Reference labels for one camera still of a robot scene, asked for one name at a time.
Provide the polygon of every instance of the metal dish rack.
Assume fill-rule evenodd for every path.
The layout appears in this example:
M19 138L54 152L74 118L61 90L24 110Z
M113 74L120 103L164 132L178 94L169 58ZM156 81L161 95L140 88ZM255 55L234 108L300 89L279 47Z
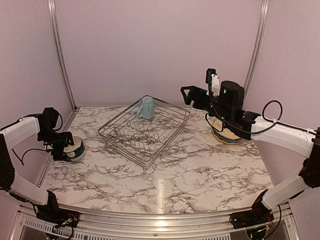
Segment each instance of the metal dish rack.
M190 117L190 111L152 98L154 118L137 118L137 110L141 104L139 99L98 130L109 148L144 170L159 158L186 126Z

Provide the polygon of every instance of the lavender wall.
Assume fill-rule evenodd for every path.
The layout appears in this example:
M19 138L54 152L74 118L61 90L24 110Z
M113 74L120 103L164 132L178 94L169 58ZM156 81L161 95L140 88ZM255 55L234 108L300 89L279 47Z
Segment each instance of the lavender wall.
M320 127L320 1L270 1L262 50L245 107L261 112L266 102L282 102L282 120ZM276 107L270 117L279 114ZM301 168L303 159L270 144L258 143L274 183ZM319 239L320 189L290 201L302 240Z
M66 120L71 114L55 52L53 34L44 0L0 1L0 128L45 107L56 108ZM31 137L15 148L23 154L39 147ZM35 183L48 155L30 152L22 166L11 155L15 170ZM8 235L19 202L0 192L0 239Z
M78 106L127 105L149 94L183 104L207 68L244 84L260 0L63 0L57 18Z

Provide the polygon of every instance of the mug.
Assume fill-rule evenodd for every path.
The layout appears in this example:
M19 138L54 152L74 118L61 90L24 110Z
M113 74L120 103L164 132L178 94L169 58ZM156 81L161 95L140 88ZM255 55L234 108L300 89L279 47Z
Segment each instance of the mug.
M155 116L154 99L150 96L144 96L141 99L141 105L136 112L137 118L152 119Z

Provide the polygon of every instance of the light blue mug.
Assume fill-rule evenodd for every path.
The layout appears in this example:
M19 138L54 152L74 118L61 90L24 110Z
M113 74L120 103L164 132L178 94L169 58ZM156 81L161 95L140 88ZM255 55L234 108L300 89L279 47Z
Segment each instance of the light blue mug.
M137 118L152 119L155 116L154 99L150 96L144 96L141 99L141 105L136 112Z

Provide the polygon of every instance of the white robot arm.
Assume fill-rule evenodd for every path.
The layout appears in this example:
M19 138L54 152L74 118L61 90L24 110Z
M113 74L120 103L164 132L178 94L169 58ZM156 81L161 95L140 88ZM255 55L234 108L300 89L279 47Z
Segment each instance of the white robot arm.
M64 147L74 145L70 132L57 133L54 128L59 117L54 108L45 108L41 114L28 115L17 122L0 129L0 187L14 198L30 202L39 219L77 226L79 213L59 208L57 198L51 191L42 189L21 177L13 167L9 151L27 138L37 135L38 141L51 146L51 155L54 160L68 161L63 152Z
M235 229L266 223L274 219L272 208L308 188L320 187L320 128L315 131L291 126L280 122L281 115L277 120L265 118L264 111L270 103L280 104L276 100L264 107L262 116L244 111L245 89L233 81L223 81L219 89L217 81L219 77L216 70L209 68L205 79L208 90L196 86L182 87L185 104L193 102L195 109L207 111L207 115L222 121L223 128L228 128L243 139L272 143L306 158L300 172L262 192L253 203L252 210L235 212L230 216ZM219 95L214 95L213 87L219 90Z

